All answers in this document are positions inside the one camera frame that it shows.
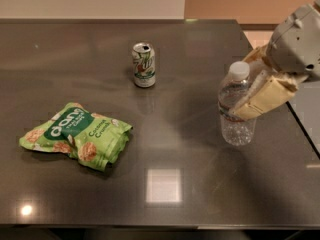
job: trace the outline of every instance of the snack bag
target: snack bag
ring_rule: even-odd
[[[84,166],[104,171],[114,163],[129,140],[132,126],[90,113],[78,103],[68,103],[48,122],[20,138],[20,146],[42,152],[61,152]]]

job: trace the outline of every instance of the table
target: table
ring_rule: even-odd
[[[147,89],[132,81],[141,40],[156,52]],[[250,50],[234,20],[1,21],[0,224],[319,228],[320,171],[286,105],[248,146],[221,137],[218,85]],[[18,146],[69,101],[134,127],[104,173]]]

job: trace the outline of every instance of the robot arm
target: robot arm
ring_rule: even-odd
[[[277,26],[267,46],[244,61],[254,81],[231,112],[245,120],[287,102],[307,78],[320,81],[320,0],[298,8]]]

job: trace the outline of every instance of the clear water bottle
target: clear water bottle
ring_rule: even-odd
[[[221,132],[226,142],[234,146],[249,144],[254,135],[256,119],[242,120],[230,114],[230,109],[247,94],[250,87],[250,67],[238,61],[230,66],[229,72],[221,82],[218,99]]]

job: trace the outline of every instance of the green and white can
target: green and white can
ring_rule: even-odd
[[[156,82],[155,52],[150,43],[141,42],[133,46],[133,79],[139,87],[150,87]]]

